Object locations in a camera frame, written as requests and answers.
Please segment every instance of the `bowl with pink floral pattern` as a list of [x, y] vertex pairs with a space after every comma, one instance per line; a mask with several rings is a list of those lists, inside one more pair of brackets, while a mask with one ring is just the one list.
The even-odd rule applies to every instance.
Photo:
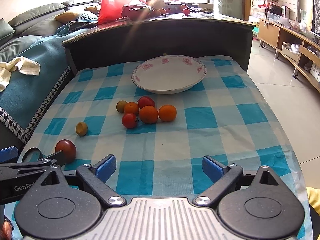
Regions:
[[175, 94], [198, 84], [206, 72], [205, 65], [195, 58], [167, 55], [140, 64], [132, 73], [132, 81], [155, 94]]

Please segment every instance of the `blue gripper pad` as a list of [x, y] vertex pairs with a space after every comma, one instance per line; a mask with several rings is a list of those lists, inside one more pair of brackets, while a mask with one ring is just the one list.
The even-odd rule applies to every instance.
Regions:
[[95, 176], [103, 182], [106, 182], [115, 172], [116, 166], [116, 157], [110, 154], [94, 165], [94, 168], [96, 169]]
[[223, 168], [206, 157], [202, 159], [202, 170], [213, 183], [217, 182], [224, 175]]
[[18, 156], [18, 149], [15, 146], [2, 149], [0, 150], [0, 163], [16, 158], [17, 156]]

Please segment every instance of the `houndstooth pattern trim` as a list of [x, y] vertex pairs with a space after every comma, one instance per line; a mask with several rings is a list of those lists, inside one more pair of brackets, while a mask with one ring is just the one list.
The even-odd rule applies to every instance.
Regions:
[[27, 137], [27, 141], [28, 141], [32, 131], [36, 127], [37, 123], [39, 122], [39, 120], [43, 116], [44, 111], [46, 110], [47, 106], [50, 104], [50, 102], [53, 99], [54, 95], [57, 93], [59, 87], [61, 86], [63, 81], [66, 79], [66, 77], [68, 76], [70, 71], [71, 71], [71, 68], [70, 68], [70, 66], [68, 66], [66, 68], [66, 70], [63, 72], [63, 74], [61, 75], [61, 77], [59, 78], [59, 80], [57, 81], [57, 83], [54, 85], [52, 90], [50, 91], [49, 95], [43, 101], [43, 103], [39, 107], [38, 111], [35, 113], [35, 115], [31, 119], [31, 121], [30, 121], [30, 123], [29, 123], [29, 125], [28, 125], [28, 127], [26, 128], [26, 131], [25, 131], [26, 137]]
[[2, 108], [0, 107], [0, 121], [11, 131], [13, 134], [18, 137], [20, 141], [26, 143], [27, 136], [25, 131], [21, 128], [20, 125]]
[[44, 114], [44, 111], [46, 110], [47, 106], [53, 99], [54, 95], [57, 93], [59, 87], [63, 83], [63, 81], [66, 79], [68, 74], [70, 73], [71, 68], [68, 66], [66, 70], [63, 72], [59, 80], [56, 82], [52, 90], [50, 91], [49, 95], [46, 97], [46, 99], [43, 101], [33, 118], [31, 119], [31, 122], [29, 123], [26, 130], [23, 130], [20, 125], [2, 108], [0, 107], [0, 121], [16, 136], [19, 140], [21, 140], [24, 144], [27, 143], [29, 140], [29, 137], [36, 127], [37, 123], [41, 119], [41, 117]]

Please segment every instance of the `white towel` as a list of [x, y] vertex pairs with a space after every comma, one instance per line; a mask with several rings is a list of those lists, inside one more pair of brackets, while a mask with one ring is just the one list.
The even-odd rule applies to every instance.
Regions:
[[40, 73], [39, 63], [26, 57], [16, 57], [9, 63], [0, 62], [0, 92], [9, 84], [11, 72], [18, 68], [19, 72], [25, 75], [38, 76]]

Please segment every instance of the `blue checkered tablecloth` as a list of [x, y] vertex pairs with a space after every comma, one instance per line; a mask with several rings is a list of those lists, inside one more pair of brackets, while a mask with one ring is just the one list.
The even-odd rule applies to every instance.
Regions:
[[[127, 198], [201, 193], [212, 185], [202, 171], [204, 155], [223, 164], [237, 163], [245, 170], [269, 165], [304, 205], [306, 218], [298, 238], [311, 240], [303, 175], [276, 116], [247, 73], [230, 57], [200, 60], [207, 68], [202, 82], [172, 95], [151, 94], [132, 83], [132, 71], [140, 62], [79, 72], [46, 112], [25, 151], [38, 147], [49, 155], [59, 140], [69, 139], [76, 145], [77, 158], [65, 165], [65, 170], [95, 164], [114, 154], [117, 168], [107, 184]], [[139, 122], [132, 130], [123, 127], [116, 103], [136, 102], [144, 95], [153, 98], [157, 108], [174, 105], [175, 121]], [[81, 121], [89, 127], [84, 137], [75, 132]], [[6, 214], [12, 214], [13, 207], [7, 205]]]

